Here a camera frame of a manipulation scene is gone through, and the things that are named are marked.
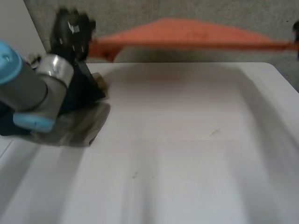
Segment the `orange cloth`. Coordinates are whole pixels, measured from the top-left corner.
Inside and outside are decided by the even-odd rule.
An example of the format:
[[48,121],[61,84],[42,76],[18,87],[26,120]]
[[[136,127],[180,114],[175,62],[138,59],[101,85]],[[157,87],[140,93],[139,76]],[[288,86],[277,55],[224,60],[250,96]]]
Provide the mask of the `orange cloth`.
[[299,50],[299,44],[207,22],[163,19],[91,41],[89,56],[114,61],[126,46],[156,49]]

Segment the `cloth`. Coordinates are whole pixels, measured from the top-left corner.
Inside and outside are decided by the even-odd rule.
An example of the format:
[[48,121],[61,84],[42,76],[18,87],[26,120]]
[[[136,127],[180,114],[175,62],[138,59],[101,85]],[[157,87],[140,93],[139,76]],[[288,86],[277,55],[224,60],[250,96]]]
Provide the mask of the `cloth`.
[[96,103],[88,108],[61,115],[50,133],[32,132],[31,135],[21,138],[52,146],[88,147],[104,125],[109,112],[109,104]]
[[113,62],[124,47],[157,49],[299,50],[299,44],[207,22],[163,19],[90,42],[89,56]]

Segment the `gray wall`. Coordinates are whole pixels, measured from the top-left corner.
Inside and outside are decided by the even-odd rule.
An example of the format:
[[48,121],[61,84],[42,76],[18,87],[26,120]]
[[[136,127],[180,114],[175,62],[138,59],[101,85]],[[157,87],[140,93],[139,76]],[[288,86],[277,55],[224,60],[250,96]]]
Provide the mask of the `gray wall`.
[[[236,26],[276,39],[292,39],[299,0],[24,0],[39,36],[49,47],[50,28],[59,6],[75,7],[96,19],[96,37],[164,17],[190,18]],[[299,90],[296,53],[162,51],[126,49],[118,62],[268,62]]]

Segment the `silver metal ring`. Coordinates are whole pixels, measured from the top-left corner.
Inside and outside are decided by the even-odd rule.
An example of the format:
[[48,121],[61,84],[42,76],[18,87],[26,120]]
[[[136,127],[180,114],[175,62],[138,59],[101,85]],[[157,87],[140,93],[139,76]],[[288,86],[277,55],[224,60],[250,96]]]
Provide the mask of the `silver metal ring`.
[[62,81],[67,87],[74,74],[72,65],[58,55],[46,55],[36,69],[37,74],[44,74]]

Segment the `white table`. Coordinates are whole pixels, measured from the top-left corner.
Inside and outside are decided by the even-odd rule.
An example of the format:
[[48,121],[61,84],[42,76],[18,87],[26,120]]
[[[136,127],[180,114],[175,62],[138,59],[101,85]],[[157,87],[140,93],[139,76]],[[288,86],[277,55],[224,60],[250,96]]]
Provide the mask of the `white table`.
[[106,124],[85,149],[14,140],[1,224],[298,223],[299,95],[272,65],[88,66]]

